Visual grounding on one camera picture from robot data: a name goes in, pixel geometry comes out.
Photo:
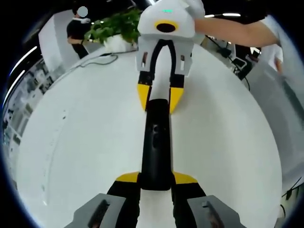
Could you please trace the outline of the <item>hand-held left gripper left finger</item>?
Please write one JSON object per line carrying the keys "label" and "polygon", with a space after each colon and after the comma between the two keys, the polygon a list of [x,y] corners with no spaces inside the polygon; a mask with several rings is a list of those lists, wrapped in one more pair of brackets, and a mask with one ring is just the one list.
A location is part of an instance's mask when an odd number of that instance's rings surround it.
{"label": "hand-held left gripper left finger", "polygon": [[138,172],[119,176],[107,193],[99,193],[73,215],[67,228],[134,228],[140,214]]}

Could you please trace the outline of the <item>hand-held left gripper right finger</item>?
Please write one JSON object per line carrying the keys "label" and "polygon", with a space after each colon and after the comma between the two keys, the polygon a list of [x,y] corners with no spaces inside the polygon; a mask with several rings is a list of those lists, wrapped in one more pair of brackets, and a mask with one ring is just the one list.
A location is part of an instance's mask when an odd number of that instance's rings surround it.
{"label": "hand-held left gripper right finger", "polygon": [[195,178],[178,172],[173,175],[171,195],[176,227],[244,227],[239,214],[214,195],[206,195]]}

